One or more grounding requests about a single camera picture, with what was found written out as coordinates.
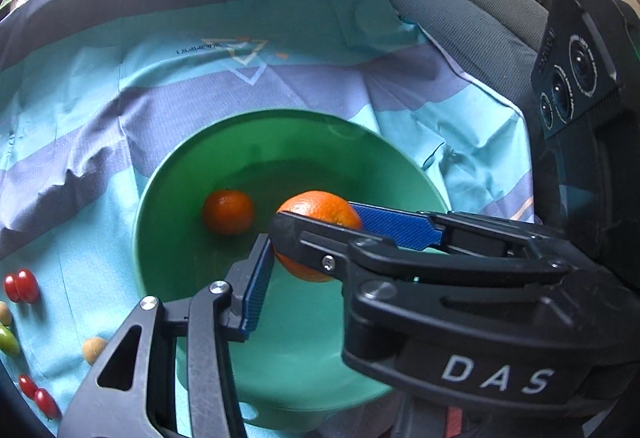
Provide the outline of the teal purple striped cloth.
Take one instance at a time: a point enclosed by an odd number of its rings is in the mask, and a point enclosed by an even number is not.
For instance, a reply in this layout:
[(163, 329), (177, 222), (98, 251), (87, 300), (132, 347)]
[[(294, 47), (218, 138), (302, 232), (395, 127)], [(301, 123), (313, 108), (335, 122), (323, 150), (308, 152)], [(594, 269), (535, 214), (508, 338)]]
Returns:
[(4, 358), (67, 406), (137, 300), (134, 214), (184, 139), (263, 108), (383, 135), (455, 210), (529, 221), (521, 109), (390, 0), (28, 0), (1, 24), (1, 269), (42, 291)]

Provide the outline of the large orange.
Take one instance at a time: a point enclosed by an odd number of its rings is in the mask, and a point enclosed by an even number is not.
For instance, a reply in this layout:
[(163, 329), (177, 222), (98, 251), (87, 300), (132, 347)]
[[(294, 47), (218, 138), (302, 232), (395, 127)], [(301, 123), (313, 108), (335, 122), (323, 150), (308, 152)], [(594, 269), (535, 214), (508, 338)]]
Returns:
[[(284, 201), (277, 209), (277, 213), (292, 213), (304, 217), (305, 229), (323, 234), (335, 228), (358, 231), (363, 228), (361, 217), (356, 209), (345, 198), (322, 190), (310, 190), (296, 194)], [(297, 279), (309, 283), (326, 283), (333, 280), (332, 276), (302, 265), (297, 260), (286, 257), (280, 251), (274, 252), (274, 257), (288, 273)]]

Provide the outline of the small tangerine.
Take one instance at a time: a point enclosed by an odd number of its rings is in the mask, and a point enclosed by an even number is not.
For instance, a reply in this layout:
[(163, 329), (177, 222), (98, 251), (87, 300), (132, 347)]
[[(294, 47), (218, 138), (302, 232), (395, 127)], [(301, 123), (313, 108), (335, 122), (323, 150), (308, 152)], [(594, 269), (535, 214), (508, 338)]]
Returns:
[(201, 215), (206, 227), (215, 234), (241, 235), (254, 223), (255, 206), (242, 191), (216, 190), (206, 197)]

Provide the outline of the green plastic bowl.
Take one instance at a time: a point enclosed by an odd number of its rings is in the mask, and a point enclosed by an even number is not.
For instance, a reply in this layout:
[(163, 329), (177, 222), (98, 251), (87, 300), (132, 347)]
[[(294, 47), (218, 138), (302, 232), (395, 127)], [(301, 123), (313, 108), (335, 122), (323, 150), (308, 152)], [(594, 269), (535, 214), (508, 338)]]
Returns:
[(296, 237), (321, 228), (303, 200), (405, 211), (446, 208), (425, 172), (371, 130), (329, 115), (268, 109), (234, 116), (185, 139), (152, 174), (132, 251), (139, 291), (190, 297), (244, 265), (258, 236), (273, 238), (274, 265), (255, 331), (230, 348), (239, 399), (252, 424), (309, 432), (330, 416), (387, 395), (345, 366), (340, 281), (288, 271)]

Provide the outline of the tan round fruit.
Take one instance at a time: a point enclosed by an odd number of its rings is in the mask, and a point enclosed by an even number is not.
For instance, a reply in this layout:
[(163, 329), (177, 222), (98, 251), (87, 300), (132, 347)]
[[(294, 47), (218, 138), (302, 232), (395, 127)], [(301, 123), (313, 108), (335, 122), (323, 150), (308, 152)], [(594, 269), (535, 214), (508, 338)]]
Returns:
[(4, 326), (10, 326), (13, 322), (13, 315), (8, 305), (4, 301), (0, 301), (0, 323)]
[(84, 360), (89, 364), (96, 363), (100, 354), (107, 345), (107, 341), (100, 336), (94, 336), (85, 340), (81, 345), (81, 352)]

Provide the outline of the red cherry tomato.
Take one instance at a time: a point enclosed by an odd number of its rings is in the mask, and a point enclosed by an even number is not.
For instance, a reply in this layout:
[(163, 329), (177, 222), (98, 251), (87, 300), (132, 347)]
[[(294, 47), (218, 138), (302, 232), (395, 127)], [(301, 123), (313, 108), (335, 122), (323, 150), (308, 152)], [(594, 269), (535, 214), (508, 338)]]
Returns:
[(13, 274), (7, 274), (3, 280), (3, 289), (6, 296), (13, 302), (20, 302), (21, 296), (17, 291), (16, 280)]
[(39, 299), (40, 291), (35, 274), (28, 269), (18, 270), (15, 285), (21, 301), (34, 303)]
[(56, 420), (60, 417), (60, 409), (53, 397), (44, 388), (37, 388), (34, 393), (34, 401), (38, 410), (48, 419)]
[(26, 398), (29, 398), (30, 400), (35, 399), (38, 386), (28, 375), (21, 374), (17, 377), (17, 385), (20, 387), (21, 392), (23, 392), (23, 395)]

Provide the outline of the green oval fruit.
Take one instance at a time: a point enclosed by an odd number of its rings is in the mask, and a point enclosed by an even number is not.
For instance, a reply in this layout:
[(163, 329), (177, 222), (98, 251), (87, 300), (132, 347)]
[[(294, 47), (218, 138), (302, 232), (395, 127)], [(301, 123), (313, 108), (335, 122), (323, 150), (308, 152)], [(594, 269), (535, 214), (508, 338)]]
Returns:
[(21, 353), (20, 343), (4, 324), (0, 324), (0, 351), (10, 357), (18, 356)]

